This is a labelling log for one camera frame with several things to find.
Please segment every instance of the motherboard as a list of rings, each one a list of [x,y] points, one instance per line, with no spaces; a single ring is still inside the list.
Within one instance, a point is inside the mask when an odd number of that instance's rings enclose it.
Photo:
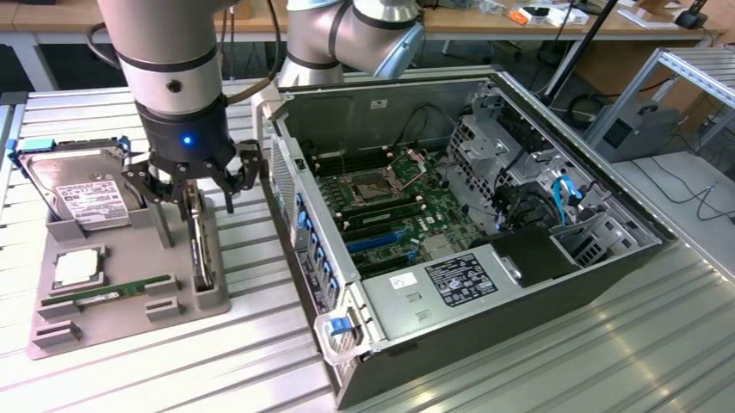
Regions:
[[[425,152],[384,154],[384,167],[318,176],[317,185],[363,278],[465,250],[480,236]]]

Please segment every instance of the wooden desk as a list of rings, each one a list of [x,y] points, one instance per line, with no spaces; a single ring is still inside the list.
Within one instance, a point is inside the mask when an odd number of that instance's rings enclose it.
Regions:
[[[0,31],[12,31],[12,19],[18,4],[14,2],[0,2]]]
[[[276,0],[274,3],[278,26],[285,40],[288,30],[285,0]],[[234,15],[234,41],[272,41],[274,35],[265,0],[250,0],[250,9],[249,18],[244,18],[242,13]],[[576,40],[572,51],[580,45],[580,40],[595,18],[591,18],[587,25],[572,25],[564,29],[559,39]],[[45,69],[42,56],[37,52],[37,45],[84,43],[81,33],[89,25],[101,20],[96,0],[58,0],[54,6],[22,4],[17,7],[12,19],[16,32],[10,39],[10,46],[16,53],[24,55],[18,56],[18,59],[36,91],[56,89],[53,76]],[[218,16],[214,22],[218,30]],[[713,35],[724,32],[721,26],[708,25],[707,28]],[[425,31],[428,40],[552,40],[557,28],[549,24],[521,26],[503,15],[483,15],[476,10],[425,9]],[[6,37],[0,33],[0,42],[6,44]],[[705,37],[705,33],[697,30],[680,28],[647,30],[617,13],[612,13],[595,40],[701,41]],[[109,41],[106,34],[98,34],[97,39],[101,42]],[[568,61],[563,62],[557,74],[567,64]]]

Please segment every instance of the screw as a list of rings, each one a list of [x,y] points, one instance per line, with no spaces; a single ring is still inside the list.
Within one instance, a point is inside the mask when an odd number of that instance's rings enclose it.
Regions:
[[[181,82],[178,82],[178,80],[170,80],[165,83],[165,89],[168,89],[170,93],[178,93],[181,91]]]

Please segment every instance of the power supply label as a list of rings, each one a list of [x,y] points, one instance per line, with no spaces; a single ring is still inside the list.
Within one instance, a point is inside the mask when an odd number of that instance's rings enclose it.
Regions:
[[[114,181],[97,181],[56,187],[70,216],[80,224],[128,217],[125,201]]]
[[[429,265],[425,267],[425,272],[444,304],[449,307],[456,307],[497,291],[475,254]]]

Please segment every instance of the green circuit board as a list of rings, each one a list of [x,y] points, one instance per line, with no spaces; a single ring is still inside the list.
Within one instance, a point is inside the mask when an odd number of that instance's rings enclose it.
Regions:
[[[396,242],[350,253],[363,277],[460,252],[480,236],[449,188],[441,187],[445,164],[425,161],[423,166],[425,173],[417,177],[421,172],[417,162],[404,156],[391,165],[392,173],[379,168],[317,178],[348,248],[400,233]],[[381,219],[391,213],[392,219],[384,222]]]

